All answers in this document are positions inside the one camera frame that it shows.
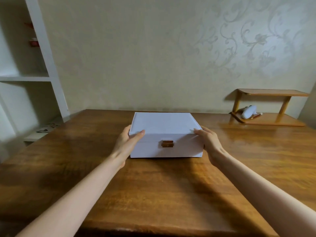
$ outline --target wallpaper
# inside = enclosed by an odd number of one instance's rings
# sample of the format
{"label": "wallpaper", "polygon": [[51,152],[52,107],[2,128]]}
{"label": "wallpaper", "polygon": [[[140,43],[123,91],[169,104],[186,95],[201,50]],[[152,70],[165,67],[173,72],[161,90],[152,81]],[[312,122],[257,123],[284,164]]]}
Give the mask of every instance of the wallpaper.
{"label": "wallpaper", "polygon": [[[228,113],[236,88],[310,92],[316,0],[39,0],[71,113]],[[246,99],[278,112],[282,99]],[[306,98],[292,98],[298,117]]]}

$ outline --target gold latch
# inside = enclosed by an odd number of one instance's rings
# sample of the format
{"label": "gold latch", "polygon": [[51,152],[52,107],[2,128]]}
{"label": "gold latch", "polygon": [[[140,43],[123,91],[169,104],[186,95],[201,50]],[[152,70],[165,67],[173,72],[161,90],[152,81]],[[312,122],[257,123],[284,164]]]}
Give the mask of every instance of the gold latch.
{"label": "gold latch", "polygon": [[173,143],[173,141],[162,141],[161,146],[162,147],[173,147],[174,143]]}

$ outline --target white box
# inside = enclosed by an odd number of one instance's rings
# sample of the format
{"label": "white box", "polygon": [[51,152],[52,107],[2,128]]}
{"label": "white box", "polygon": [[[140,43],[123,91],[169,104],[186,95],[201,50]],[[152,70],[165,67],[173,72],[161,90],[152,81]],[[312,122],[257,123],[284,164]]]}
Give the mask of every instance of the white box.
{"label": "white box", "polygon": [[194,128],[201,129],[190,113],[135,112],[129,135],[146,132],[131,158],[202,157],[203,143]]}

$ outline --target small wooden stand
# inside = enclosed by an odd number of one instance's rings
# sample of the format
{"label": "small wooden stand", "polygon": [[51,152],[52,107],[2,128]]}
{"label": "small wooden stand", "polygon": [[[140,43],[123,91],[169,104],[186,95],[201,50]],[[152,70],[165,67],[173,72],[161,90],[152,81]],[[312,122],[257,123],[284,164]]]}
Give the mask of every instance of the small wooden stand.
{"label": "small wooden stand", "polygon": [[[253,96],[285,96],[279,113],[263,113],[255,119],[242,119],[241,113],[237,112],[242,95]],[[271,89],[237,89],[237,95],[231,114],[241,123],[254,125],[289,125],[305,126],[305,123],[285,114],[285,110],[292,96],[309,96],[309,94],[296,90],[271,90]]]}

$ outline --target hand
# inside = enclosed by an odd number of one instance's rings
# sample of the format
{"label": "hand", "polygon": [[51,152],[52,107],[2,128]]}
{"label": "hand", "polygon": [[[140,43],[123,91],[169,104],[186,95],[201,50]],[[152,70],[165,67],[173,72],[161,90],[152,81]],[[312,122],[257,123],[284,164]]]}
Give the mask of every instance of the hand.
{"label": "hand", "polygon": [[217,134],[208,128],[201,126],[202,130],[194,129],[194,133],[203,138],[205,149],[209,155],[210,162],[216,166],[216,157],[219,153],[224,153],[225,150],[220,143]]}
{"label": "hand", "polygon": [[124,167],[125,160],[133,151],[136,143],[141,138],[143,138],[145,134],[145,130],[142,130],[136,136],[134,136],[133,138],[130,138],[128,136],[128,132],[130,131],[130,128],[131,128],[131,125],[124,128],[123,132],[119,135],[118,139],[116,140],[116,144],[111,154],[112,158],[119,158],[119,160],[122,161],[122,164],[119,167],[120,169]]}

